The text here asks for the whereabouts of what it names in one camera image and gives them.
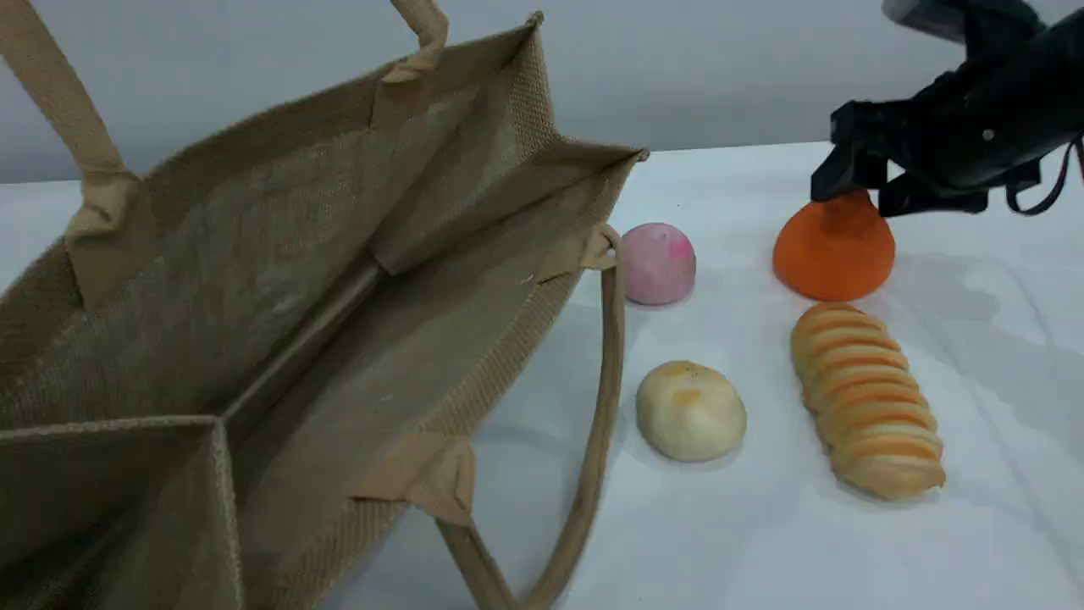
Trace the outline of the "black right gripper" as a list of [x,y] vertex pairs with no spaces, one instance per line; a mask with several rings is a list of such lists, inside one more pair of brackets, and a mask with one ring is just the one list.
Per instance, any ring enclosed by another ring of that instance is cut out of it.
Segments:
[[[1081,10],[1051,24],[1025,1],[883,1],[882,12],[965,59],[913,98],[833,112],[810,200],[878,190],[883,219],[979,215],[995,182],[1081,135]],[[905,173],[890,178],[888,163]]]

